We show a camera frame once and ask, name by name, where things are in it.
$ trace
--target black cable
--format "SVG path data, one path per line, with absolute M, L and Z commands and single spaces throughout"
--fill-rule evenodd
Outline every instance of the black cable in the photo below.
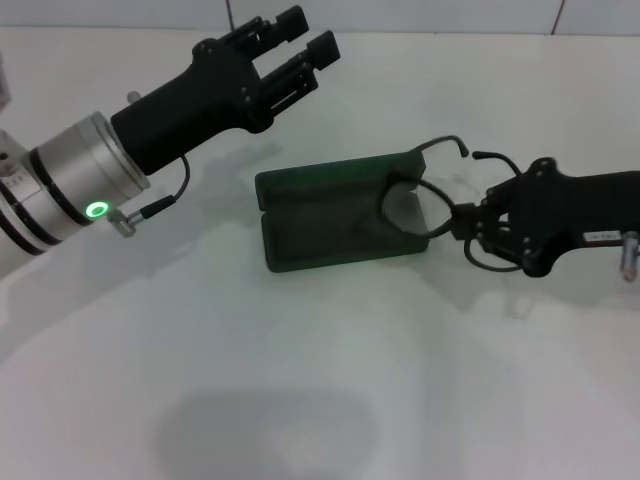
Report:
M 226 0 L 225 4 L 227 6 L 227 17 L 229 19 L 229 28 L 233 32 L 236 29 L 236 26 L 233 22 L 233 12 L 231 11 L 231 0 Z
M 471 263 L 471 265 L 481 268 L 482 270 L 487 270 L 489 272 L 496 272 L 496 273 L 518 272 L 522 269 L 522 267 L 520 266 L 492 267 L 491 265 L 487 265 L 485 263 L 482 263 L 476 260 L 476 258 L 471 253 L 471 241 L 472 239 L 470 238 L 464 241 L 464 256 L 467 258 L 467 260 L 469 260 L 469 263 Z
M 182 163 L 184 164 L 184 180 L 182 181 L 182 185 L 180 186 L 176 194 L 173 196 L 173 199 L 176 202 L 185 192 L 185 190 L 187 189 L 187 185 L 189 185 L 189 180 L 191 180 L 191 166 L 189 165 L 189 160 L 187 160 L 187 157 L 185 157 L 184 155 L 180 157 L 180 160 L 182 160 Z
M 142 215 L 142 217 L 145 220 L 150 219 L 154 215 L 157 215 L 164 209 L 169 208 L 171 205 L 176 203 L 178 199 L 182 196 L 182 194 L 185 192 L 185 190 L 187 189 L 187 185 L 189 185 L 189 180 L 191 180 L 191 167 L 189 165 L 189 161 L 187 160 L 187 157 L 182 155 L 180 159 L 184 164 L 184 180 L 182 181 L 182 185 L 180 185 L 180 188 L 178 189 L 175 195 L 167 195 L 166 197 L 161 198 L 160 200 L 156 200 L 155 202 L 142 207 L 139 210 L 139 212 L 140 212 L 140 215 Z

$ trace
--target green led ring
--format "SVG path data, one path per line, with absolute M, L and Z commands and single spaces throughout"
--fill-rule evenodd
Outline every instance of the green led ring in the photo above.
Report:
M 109 204 L 107 202 L 93 202 L 90 204 L 84 213 L 89 218 L 98 218 L 109 211 Z

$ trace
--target white surface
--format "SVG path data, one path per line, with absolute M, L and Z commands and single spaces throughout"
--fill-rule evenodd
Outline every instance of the white surface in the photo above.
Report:
M 558 34 L 638 35 L 637 0 L 567 0 Z
M 231 0 L 238 22 L 295 0 Z M 301 0 L 314 28 L 549 33 L 560 0 Z M 228 28 L 224 0 L 3 0 L 2 25 Z
M 560 0 L 300 0 L 312 28 L 338 31 L 551 32 Z M 231 0 L 239 22 L 291 0 Z
M 36 145 L 115 112 L 201 38 L 0 29 L 15 97 L 0 127 Z M 617 251 L 532 280 L 474 269 L 447 236 L 421 256 L 274 275 L 253 177 L 450 133 L 522 167 L 637 169 L 640 39 L 338 41 L 317 92 L 265 134 L 193 152 L 186 196 L 137 237 L 95 225 L 0 283 L 3 478 L 638 477 L 640 284 L 618 279 Z M 427 161 L 458 201 L 505 174 L 451 146 Z M 175 190 L 181 168 L 166 170 L 131 209 Z

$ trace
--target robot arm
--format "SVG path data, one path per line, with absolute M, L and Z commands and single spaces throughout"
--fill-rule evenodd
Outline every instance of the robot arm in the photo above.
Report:
M 473 157 L 509 160 L 488 152 Z M 451 228 L 456 239 L 478 240 L 485 252 L 522 267 L 530 277 L 548 275 L 571 250 L 622 246 L 622 275 L 635 280 L 640 172 L 569 177 L 553 158 L 536 160 L 524 173 L 510 165 L 515 177 L 490 188 L 480 205 L 456 206 Z
M 302 9 L 293 7 L 274 24 L 257 17 L 203 40 L 185 72 L 111 121 L 94 113 L 30 152 L 0 131 L 0 278 L 102 216 L 131 236 L 136 223 L 175 202 L 155 202 L 135 222 L 120 212 L 149 186 L 147 175 L 224 130 L 269 128 L 318 87 L 314 69 L 340 58 L 326 32 L 260 78 L 252 61 L 307 30 Z M 0 64 L 0 110 L 8 101 Z

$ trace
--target cable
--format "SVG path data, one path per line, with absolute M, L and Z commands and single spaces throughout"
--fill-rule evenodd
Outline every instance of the cable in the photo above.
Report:
M 187 185 L 189 185 L 189 180 L 191 180 L 191 166 L 189 165 L 189 160 L 187 160 L 187 157 L 185 157 L 184 155 L 180 157 L 180 160 L 182 160 L 182 163 L 184 164 L 184 180 L 182 181 L 182 185 L 180 186 L 176 194 L 173 196 L 173 199 L 176 202 L 182 196 L 184 191 L 187 189 Z
M 558 9 L 558 14 L 556 15 L 556 21 L 553 22 L 553 28 L 551 29 L 551 35 L 556 34 L 556 30 L 558 29 L 558 24 L 560 23 L 560 17 L 562 17 L 562 12 L 564 11 L 566 0 L 562 0 L 560 3 L 560 8 Z
M 130 219 L 134 218 L 134 217 L 137 217 L 138 214 L 139 214 L 143 219 L 148 220 L 151 217 L 153 217 L 154 215 L 157 215 L 158 213 L 163 211 L 164 209 L 169 208 L 171 205 L 173 205 L 174 203 L 176 203 L 178 201 L 178 199 L 182 196 L 182 194 L 187 189 L 187 185 L 189 185 L 189 180 L 191 180 L 191 167 L 189 165 L 189 161 L 187 160 L 187 157 L 182 155 L 180 157 L 180 159 L 182 160 L 182 163 L 184 164 L 184 180 L 182 181 L 182 185 L 180 185 L 180 188 L 178 189 L 176 194 L 175 195 L 167 195 L 166 197 L 161 198 L 160 200 L 156 200 L 155 202 L 150 203 L 149 205 L 142 207 L 136 213 L 131 215 L 129 217 Z
M 236 26 L 233 22 L 233 12 L 231 11 L 231 0 L 226 0 L 225 4 L 227 6 L 227 17 L 229 19 L 229 27 L 231 28 L 231 31 L 234 31 L 236 29 Z

